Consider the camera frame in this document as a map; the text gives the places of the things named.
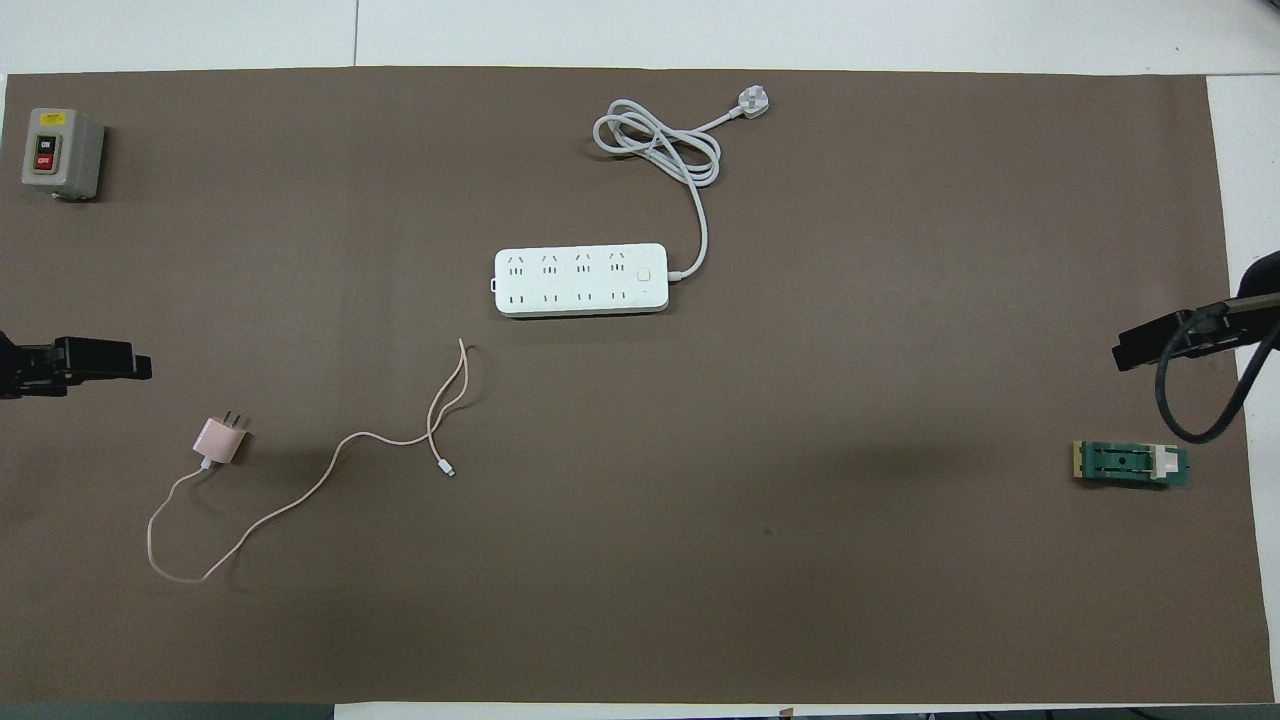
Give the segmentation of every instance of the switch box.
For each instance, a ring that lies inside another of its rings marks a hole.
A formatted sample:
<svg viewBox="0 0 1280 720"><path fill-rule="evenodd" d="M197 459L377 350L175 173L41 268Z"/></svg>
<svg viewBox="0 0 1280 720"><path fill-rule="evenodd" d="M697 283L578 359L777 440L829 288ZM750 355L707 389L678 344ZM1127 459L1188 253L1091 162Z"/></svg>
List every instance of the switch box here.
<svg viewBox="0 0 1280 720"><path fill-rule="evenodd" d="M63 200L97 195L102 126L79 110L36 108L27 126L22 184Z"/></svg>

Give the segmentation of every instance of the brown mat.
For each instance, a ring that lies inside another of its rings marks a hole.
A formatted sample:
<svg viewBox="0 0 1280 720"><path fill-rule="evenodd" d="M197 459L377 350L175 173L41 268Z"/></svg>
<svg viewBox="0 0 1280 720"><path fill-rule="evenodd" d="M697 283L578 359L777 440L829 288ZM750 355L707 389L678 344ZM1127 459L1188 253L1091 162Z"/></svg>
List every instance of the brown mat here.
<svg viewBox="0 0 1280 720"><path fill-rule="evenodd" d="M717 131L704 269L636 318L500 318L494 251L696 251L605 161L632 97ZM108 126L104 193L18 184L32 106ZM146 383L0 404L0 701L1271 701L1243 420L1187 488L1070 478L1171 441L1117 331L1228 293L1202 78L376 68L14 76L0 307ZM236 465L180 493L243 413ZM1207 418L1230 355L1178 363Z"/></svg>

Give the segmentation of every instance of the black cable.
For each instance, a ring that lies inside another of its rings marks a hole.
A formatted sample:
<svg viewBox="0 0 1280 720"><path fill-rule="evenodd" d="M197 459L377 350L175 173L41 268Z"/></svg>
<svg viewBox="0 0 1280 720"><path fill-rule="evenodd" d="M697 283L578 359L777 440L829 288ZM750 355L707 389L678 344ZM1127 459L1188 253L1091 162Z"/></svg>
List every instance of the black cable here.
<svg viewBox="0 0 1280 720"><path fill-rule="evenodd" d="M1138 710L1137 707L1126 707L1125 710L1128 710L1129 712L1133 712L1138 717L1144 717L1146 720L1165 720L1164 717L1156 717L1155 715L1151 715L1149 712L1143 712L1142 710Z"/></svg>
<svg viewBox="0 0 1280 720"><path fill-rule="evenodd" d="M1199 310L1192 313L1190 318L1183 323L1178 332L1169 338L1165 343L1165 350L1160 354L1160 364L1156 365L1156 407L1160 410L1160 416L1165 419L1165 424L1169 425L1174 434L1193 443L1204 443L1217 436L1222 434L1224 430L1239 414L1240 407L1244 406L1244 398L1249 395L1249 389L1253 388L1253 380L1258 379L1258 373L1262 372L1262 364L1267 361L1267 356L1271 354L1271 348L1276 346L1276 341L1280 340L1280 320L1271 327L1267 334L1258 342L1257 351L1253 352L1253 357L1249 360L1249 365L1244 369L1244 374L1240 375L1240 382L1235 384L1235 391L1231 393L1231 398L1226 401L1226 407L1222 409L1222 414L1217 416L1217 420L1203 433L1193 433L1187 428L1178 424L1174 419L1172 411L1169 410L1169 397L1165 393L1165 377L1169 373L1169 361L1174 357L1174 350L1178 343L1187 337L1193 327L1199 324L1207 318L1221 316L1226 313L1226 305L1217 302L1215 305L1208 305L1201 307Z"/></svg>

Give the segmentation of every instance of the white power strip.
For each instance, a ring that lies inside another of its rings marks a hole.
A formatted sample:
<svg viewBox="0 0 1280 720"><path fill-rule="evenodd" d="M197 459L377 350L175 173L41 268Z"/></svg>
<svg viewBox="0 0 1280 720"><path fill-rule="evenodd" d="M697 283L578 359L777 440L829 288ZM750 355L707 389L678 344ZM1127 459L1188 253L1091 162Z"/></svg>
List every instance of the white power strip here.
<svg viewBox="0 0 1280 720"><path fill-rule="evenodd" d="M667 306L667 249L657 242L512 247L493 259L498 311L508 318L623 315Z"/></svg>

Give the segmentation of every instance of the power cord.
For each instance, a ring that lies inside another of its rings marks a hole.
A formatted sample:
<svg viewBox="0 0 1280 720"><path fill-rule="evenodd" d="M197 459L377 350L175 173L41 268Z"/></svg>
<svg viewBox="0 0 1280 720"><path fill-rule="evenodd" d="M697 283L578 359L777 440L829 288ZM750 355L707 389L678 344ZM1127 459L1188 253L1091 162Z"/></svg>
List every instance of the power cord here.
<svg viewBox="0 0 1280 720"><path fill-rule="evenodd" d="M1156 365L1156 409L1160 410L1160 416L1164 418L1169 429L1187 442L1197 445L1206 443L1226 430L1226 428L1231 424L1231 420L1235 419L1235 415L1239 414L1240 409L1244 406L1244 398L1248 397L1249 389L1253 388L1253 382L1258 379L1258 373L1262 372L1262 365L1267 361L1267 356L1271 355L1271 350L1276 347L1276 342L1280 341L1280 320L1276 320L1275 325L1272 325L1271 329L1267 331L1267 334L1263 336L1262 341L1258 342L1258 348L1253 352L1253 357L1249 359L1248 366L1244 368L1240 380L1235 384L1235 391L1231 392L1231 397L1226 401L1226 407L1222 409L1217 420L1215 420L1213 424L1202 433L1193 433L1188 430L1178 423L1172 411L1169 409L1169 396L1165 391L1169 361L1174 357L1178 345L1189 337L1192 328L1206 319L1222 316L1226 311L1228 306L1225 304L1216 302L1192 313L1190 316L1187 318L1181 325L1179 325L1178 331L1174 332L1172 337L1169 338L1169 342L1165 343L1165 348L1160 354L1160 364Z"/></svg>
<svg viewBox="0 0 1280 720"><path fill-rule="evenodd" d="M439 411L436 411L436 405L439 405L440 397L444 396L449 386L452 386L453 382L458 378L458 373L462 374L462 389L458 391L458 395L456 395L453 400L445 402L439 409ZM323 475L320 475L320 479L316 480L314 486L311 486L311 489L302 493L302 497L294 500L293 502L278 510L274 510L264 515L252 525L250 525L248 529L244 530L244 534L242 534L241 538L236 541L236 544L233 544L232 548L228 550L227 553L218 560L218 562L214 562L214 565L209 570L205 570L204 575L198 578L179 578L177 575L170 575L169 573L164 571L160 568L160 565L156 564L155 552L152 551L152 542L151 542L152 525L155 525L156 518L160 516L160 512L169 505L169 501L173 500L173 495L174 492L177 492L178 486L210 470L214 466L214 464L229 462L232 457L236 455L236 450L239 447L239 442L244 436L244 430L236 428L236 425L239 421L239 416L236 418L236 423L232 423L229 425L227 424L227 419L230 416L230 413L228 413L221 421L219 421L215 418L210 418L209 421L205 423L205 429L201 430L200 437L196 438L195 450L205 455L204 460L200 464L200 469L196 470L195 473L178 478L178 480L175 480L173 486L169 488L168 497L164 498L164 502L160 503L160 507L156 507L156 511L151 514L151 519L147 520L147 562L151 564L152 570L155 570L160 577L168 580L173 580L175 583L187 583L187 584L204 583L205 580L209 579L210 575L214 574L215 570L221 568L223 562L227 562L228 560L230 560L233 555L236 555L236 552L244 544L244 541L248 539L248 536L253 534L253 530L261 528L271 519L278 518L288 512L289 510L293 510L294 507L302 505L303 502L306 502L308 497L315 495L315 492L320 489L320 486L323 486L325 480L329 479L329 475L333 473L333 468L338 462L338 454L342 452L342 448L348 442L358 437L370 437L379 442L384 442L387 445L394 445L398 447L417 445L425 439L428 441L428 445L430 445L431 447L431 455L435 456L436 465L440 468L440 471L443 471L445 475L453 477L454 474L453 466L449 465L448 460L440 456L440 452L435 446L435 432L440 428L440 423L444 420L444 415L449 411L449 409L457 405L458 401L462 400L462 396L466 395L470 379L471 379L471 370L470 366L467 365L467 347L462 342L462 338L458 338L458 365L457 368L453 369L453 374L449 375L449 379L444 380L444 384L440 386L439 391L436 391L435 398L431 400L431 406L426 411L426 420L428 420L426 433L413 439L398 441L398 439L385 438L376 433L361 430L357 433L351 433L349 436L342 438L338 446L333 450L333 457L329 459L329 466L325 468L325 471Z"/></svg>
<svg viewBox="0 0 1280 720"><path fill-rule="evenodd" d="M753 85L737 96L736 108L694 129L675 129L659 120L644 105L625 99L614 100L609 105L608 113L595 120L591 137L600 150L612 155L639 155L657 165L659 170L689 186L689 192L694 197L694 209L698 211L701 245L694 264L687 270L667 273L667 282L680 282L696 273L698 268L703 266L703 260L707 259L707 213L703 210L703 199L698 188L716 182L719 176L721 160L719 142L710 136L709 131L733 118L758 118L768 109L769 96L765 95L763 87ZM602 137L602 128L609 129L613 136L612 143ZM680 145L701 155L707 161L690 164L681 158L677 150Z"/></svg>

